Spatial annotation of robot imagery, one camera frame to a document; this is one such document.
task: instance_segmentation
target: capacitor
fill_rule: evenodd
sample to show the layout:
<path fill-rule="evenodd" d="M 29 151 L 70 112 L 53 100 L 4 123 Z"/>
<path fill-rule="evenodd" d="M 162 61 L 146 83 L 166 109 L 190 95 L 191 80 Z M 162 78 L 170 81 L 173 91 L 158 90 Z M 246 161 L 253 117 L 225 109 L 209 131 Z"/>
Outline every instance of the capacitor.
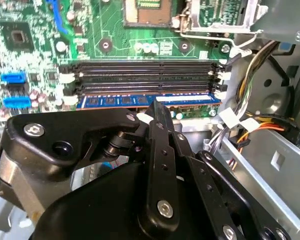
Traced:
<path fill-rule="evenodd" d="M 63 41 L 58 41 L 55 44 L 55 49 L 59 52 L 59 53 L 63 53 L 66 49 L 67 49 L 67 45 L 63 42 Z"/>
<path fill-rule="evenodd" d="M 9 110 L 5 107 L 0 108 L 0 118 L 5 118 L 8 114 Z"/>
<path fill-rule="evenodd" d="M 29 98 L 30 98 L 31 100 L 36 100 L 37 97 L 38 97 L 38 95 L 39 95 L 39 92 L 38 92 L 37 90 L 33 89 L 33 90 L 30 92 Z"/>
<path fill-rule="evenodd" d="M 31 101 L 31 107 L 34 108 L 34 109 L 39 107 L 39 102 L 37 100 Z"/>
<path fill-rule="evenodd" d="M 69 23 L 73 23 L 76 19 L 76 12 L 73 10 L 70 10 L 66 13 L 66 19 Z"/>
<path fill-rule="evenodd" d="M 170 114 L 171 114 L 171 118 L 174 118 L 176 116 L 175 111 L 170 111 Z"/>
<path fill-rule="evenodd" d="M 142 44 L 142 48 L 143 48 L 143 51 L 144 51 L 145 54 L 148 54 L 148 53 L 151 52 L 151 46 L 147 42 Z"/>
<path fill-rule="evenodd" d="M 136 43 L 134 44 L 134 50 L 135 50 L 136 52 L 140 52 L 140 51 L 142 50 L 142 48 L 143 48 L 143 46 L 142 46 L 142 43 L 141 43 L 141 42 L 136 42 Z"/>
<path fill-rule="evenodd" d="M 159 53 L 159 47 L 158 47 L 158 44 L 156 43 L 152 43 L 151 44 L 151 52 L 153 54 L 158 54 Z"/>
<path fill-rule="evenodd" d="M 182 112 L 178 112 L 176 115 L 175 115 L 175 118 L 178 119 L 178 120 L 181 120 L 184 118 L 184 115 L 182 114 Z"/>
<path fill-rule="evenodd" d="M 44 103 L 47 99 L 47 95 L 45 93 L 40 93 L 38 96 L 38 102 L 39 103 Z"/>
<path fill-rule="evenodd" d="M 62 99 L 57 99 L 54 101 L 54 104 L 55 104 L 56 109 L 62 109 L 63 101 L 62 101 Z"/>

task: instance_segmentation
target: screw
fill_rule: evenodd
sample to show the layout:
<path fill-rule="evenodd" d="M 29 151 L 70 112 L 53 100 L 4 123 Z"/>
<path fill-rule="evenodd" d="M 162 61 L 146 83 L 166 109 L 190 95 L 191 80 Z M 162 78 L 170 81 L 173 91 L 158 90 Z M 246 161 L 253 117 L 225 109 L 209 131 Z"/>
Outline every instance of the screw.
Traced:
<path fill-rule="evenodd" d="M 136 119 L 135 119 L 135 116 L 133 116 L 131 113 L 128 113 L 128 114 L 126 115 L 126 118 L 129 119 L 129 120 L 131 120 L 131 121 L 135 121 L 135 120 L 136 120 Z"/>
<path fill-rule="evenodd" d="M 230 52 L 230 46 L 228 44 L 223 45 L 221 48 L 221 52 L 227 54 L 228 52 Z"/>
<path fill-rule="evenodd" d="M 295 40 L 297 42 L 300 42 L 300 31 L 297 31 L 296 34 L 295 34 Z"/>
<path fill-rule="evenodd" d="M 217 115 L 217 111 L 214 110 L 214 109 L 211 109 L 211 110 L 209 111 L 209 115 L 210 115 L 211 117 L 215 117 L 215 116 Z"/>
<path fill-rule="evenodd" d="M 287 240 L 286 236 L 283 234 L 283 232 L 281 230 L 277 229 L 276 233 L 282 240 Z"/>
<path fill-rule="evenodd" d="M 237 235 L 230 226 L 224 225 L 222 230 L 228 240 L 237 240 Z"/>
<path fill-rule="evenodd" d="M 158 201 L 158 204 L 156 206 L 158 208 L 159 213 L 165 218 L 170 219 L 174 215 L 174 210 L 172 209 L 172 206 L 166 200 Z"/>
<path fill-rule="evenodd" d="M 206 159 L 208 159 L 210 161 L 212 160 L 212 157 L 208 153 L 205 153 L 204 156 Z"/>
<path fill-rule="evenodd" d="M 156 124 L 156 126 L 158 127 L 158 128 L 160 128 L 160 129 L 164 129 L 164 126 L 160 123 L 160 122 L 158 122 L 157 124 Z"/>
<path fill-rule="evenodd" d="M 134 150 L 136 152 L 140 152 L 142 150 L 142 146 L 135 146 Z"/>
<path fill-rule="evenodd" d="M 37 123 L 29 123 L 23 128 L 25 134 L 31 137 L 41 137 L 45 134 L 45 129 L 43 126 Z"/>
<path fill-rule="evenodd" d="M 182 134 L 179 133 L 177 136 L 180 140 L 185 140 L 185 137 Z"/>

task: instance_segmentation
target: chipset chip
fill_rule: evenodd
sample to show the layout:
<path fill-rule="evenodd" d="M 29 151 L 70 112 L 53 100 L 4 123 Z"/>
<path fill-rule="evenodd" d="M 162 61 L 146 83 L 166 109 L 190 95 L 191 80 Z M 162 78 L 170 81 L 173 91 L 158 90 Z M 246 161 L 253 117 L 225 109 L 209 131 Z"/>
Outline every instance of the chipset chip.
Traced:
<path fill-rule="evenodd" d="M 130 104 L 131 103 L 131 98 L 129 96 L 122 97 L 122 103 L 123 104 Z"/>
<path fill-rule="evenodd" d="M 148 100 L 145 96 L 139 96 L 138 97 L 138 103 L 139 104 L 147 104 L 148 103 Z"/>
<path fill-rule="evenodd" d="M 0 22 L 6 48 L 9 51 L 32 53 L 35 49 L 29 24 L 24 21 Z"/>
<path fill-rule="evenodd" d="M 105 102 L 108 105 L 113 105 L 113 104 L 115 104 L 115 98 L 114 97 L 107 97 Z"/>

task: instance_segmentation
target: wire bundle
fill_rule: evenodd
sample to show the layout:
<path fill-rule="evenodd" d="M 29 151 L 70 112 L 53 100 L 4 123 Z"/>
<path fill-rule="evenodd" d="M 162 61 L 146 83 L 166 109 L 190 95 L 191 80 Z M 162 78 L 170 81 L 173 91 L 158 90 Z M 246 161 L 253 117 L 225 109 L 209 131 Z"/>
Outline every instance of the wire bundle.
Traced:
<path fill-rule="evenodd" d="M 268 59 L 271 53 L 278 47 L 279 42 L 277 41 L 269 41 L 266 45 L 264 45 L 260 51 L 253 57 L 251 60 L 247 71 L 245 73 L 244 78 L 239 83 L 236 92 L 236 101 L 237 106 L 234 108 L 234 113 L 238 116 L 239 119 L 245 114 L 249 99 L 251 97 L 252 92 L 252 82 L 253 76 L 257 72 L 257 70 L 262 66 L 262 64 Z M 209 142 L 211 146 L 210 152 L 214 154 L 218 147 L 220 146 L 222 139 L 229 131 L 228 127 L 224 127 L 223 129 L 219 129 L 215 132 L 214 136 Z"/>
<path fill-rule="evenodd" d="M 276 130 L 276 131 L 284 131 L 285 129 L 282 128 L 281 126 L 274 124 L 273 122 L 263 122 L 260 124 L 260 127 L 257 130 L 262 130 L 262 129 L 270 129 L 270 130 Z M 237 144 L 245 141 L 249 136 L 249 132 L 245 132 L 236 142 Z M 243 147 L 238 149 L 239 153 L 242 153 L 243 151 Z M 229 166 L 231 167 L 232 170 L 235 170 L 236 166 L 237 166 L 238 162 L 235 161 L 233 158 L 230 160 L 229 162 Z"/>

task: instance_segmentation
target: green circuit board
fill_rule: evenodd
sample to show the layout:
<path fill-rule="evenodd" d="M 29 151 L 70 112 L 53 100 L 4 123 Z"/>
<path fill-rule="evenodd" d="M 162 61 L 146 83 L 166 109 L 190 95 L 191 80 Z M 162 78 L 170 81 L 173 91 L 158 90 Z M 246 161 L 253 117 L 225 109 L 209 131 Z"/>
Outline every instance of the green circuit board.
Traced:
<path fill-rule="evenodd" d="M 238 8 L 226 6 L 240 2 L 201 1 L 200 19 L 211 24 L 215 21 L 211 5 L 222 4 L 224 9 L 218 7 L 222 18 L 235 23 Z M 221 49 L 229 43 L 184 38 L 172 29 L 172 18 L 184 6 L 184 0 L 0 0 L 0 123 L 16 114 L 75 110 L 76 101 L 65 104 L 63 99 L 67 84 L 60 81 L 59 65 L 78 61 L 226 61 L 229 54 Z M 20 72 L 24 73 L 24 86 L 12 89 L 3 84 L 2 74 Z M 36 91 L 38 96 L 46 96 L 38 106 L 6 109 L 3 104 L 6 97 L 31 96 Z"/>

